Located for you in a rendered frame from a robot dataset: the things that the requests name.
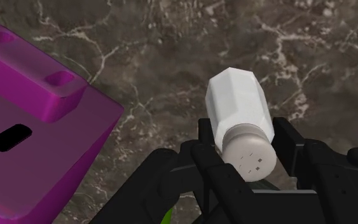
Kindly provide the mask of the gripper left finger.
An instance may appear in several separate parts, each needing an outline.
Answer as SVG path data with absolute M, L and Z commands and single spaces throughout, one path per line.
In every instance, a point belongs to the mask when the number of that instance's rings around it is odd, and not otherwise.
M 214 149 L 208 118 L 198 121 L 198 139 L 179 152 L 152 151 L 89 224 L 167 224 L 165 215 L 182 193 L 193 192 L 202 211 L 193 224 L 251 224 L 254 193 Z

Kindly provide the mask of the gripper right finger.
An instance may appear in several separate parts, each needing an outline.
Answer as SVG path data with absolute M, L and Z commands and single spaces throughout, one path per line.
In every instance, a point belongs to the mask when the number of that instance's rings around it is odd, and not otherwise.
M 298 188 L 314 190 L 326 224 L 358 224 L 358 147 L 346 155 L 325 142 L 304 138 L 288 120 L 273 119 L 272 146 Z

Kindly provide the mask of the white salt shaker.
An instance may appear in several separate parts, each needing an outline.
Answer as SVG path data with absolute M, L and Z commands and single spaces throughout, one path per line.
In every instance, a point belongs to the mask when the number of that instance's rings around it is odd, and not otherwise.
M 246 182 L 266 178 L 277 163 L 274 129 L 254 73 L 229 67 L 215 75 L 209 80 L 205 105 L 223 161 Z

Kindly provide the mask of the magenta block with slot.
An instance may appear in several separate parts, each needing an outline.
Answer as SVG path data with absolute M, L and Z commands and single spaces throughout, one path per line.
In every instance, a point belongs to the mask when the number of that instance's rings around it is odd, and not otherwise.
M 0 25 L 0 224 L 52 224 L 122 114 Z

